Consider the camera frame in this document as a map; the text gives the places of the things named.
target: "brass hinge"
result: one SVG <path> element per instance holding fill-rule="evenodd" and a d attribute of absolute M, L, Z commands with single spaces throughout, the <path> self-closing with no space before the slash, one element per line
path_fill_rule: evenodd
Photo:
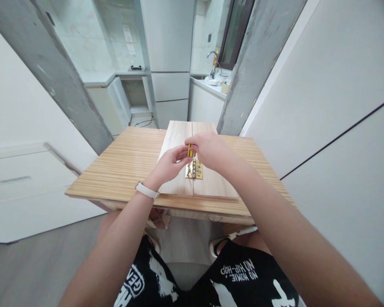
<path fill-rule="evenodd" d="M 189 179 L 203 179 L 204 170 L 202 168 L 202 163 L 197 159 L 193 159 L 192 162 L 186 165 L 185 178 Z"/>

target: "watch strap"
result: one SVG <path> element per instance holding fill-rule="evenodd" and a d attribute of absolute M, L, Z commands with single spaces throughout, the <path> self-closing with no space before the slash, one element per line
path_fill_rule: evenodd
<path fill-rule="evenodd" d="M 142 194 L 152 199 L 156 199 L 160 194 L 159 192 L 155 192 L 150 188 L 147 188 L 146 186 L 144 186 L 141 181 L 138 182 L 138 184 L 135 187 L 135 190 L 137 190 L 138 192 L 141 192 Z"/>

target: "left hand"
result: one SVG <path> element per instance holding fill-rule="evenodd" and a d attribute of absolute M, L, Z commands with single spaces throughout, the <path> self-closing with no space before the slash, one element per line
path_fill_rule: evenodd
<path fill-rule="evenodd" d="M 162 184 L 174 179 L 191 161 L 192 158 L 188 157 L 188 146 L 180 145 L 168 149 L 143 184 L 151 190 L 158 191 Z"/>

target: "gray pillar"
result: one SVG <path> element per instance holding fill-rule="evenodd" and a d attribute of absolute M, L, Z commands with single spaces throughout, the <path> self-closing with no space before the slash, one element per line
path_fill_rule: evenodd
<path fill-rule="evenodd" d="M 0 0 L 0 33 L 94 151 L 102 153 L 113 138 L 36 0 Z"/>
<path fill-rule="evenodd" d="M 219 134 L 239 135 L 305 3 L 255 1 L 219 119 Z"/>

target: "floor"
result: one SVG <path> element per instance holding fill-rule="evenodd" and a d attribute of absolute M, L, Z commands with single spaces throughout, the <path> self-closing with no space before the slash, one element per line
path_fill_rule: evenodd
<path fill-rule="evenodd" d="M 152 116 L 133 117 L 133 118 L 131 118 L 131 123 L 129 125 L 131 127 L 158 129 L 158 126 L 155 123 L 155 119 L 153 119 Z M 113 135 L 112 137 L 113 137 L 113 139 L 116 139 L 118 136 L 119 136 L 119 134 Z"/>
<path fill-rule="evenodd" d="M 96 243 L 104 216 L 0 244 L 0 306 L 56 306 L 69 281 Z M 165 262 L 211 264 L 210 240 L 222 223 L 172 217 L 168 230 L 151 229 Z"/>

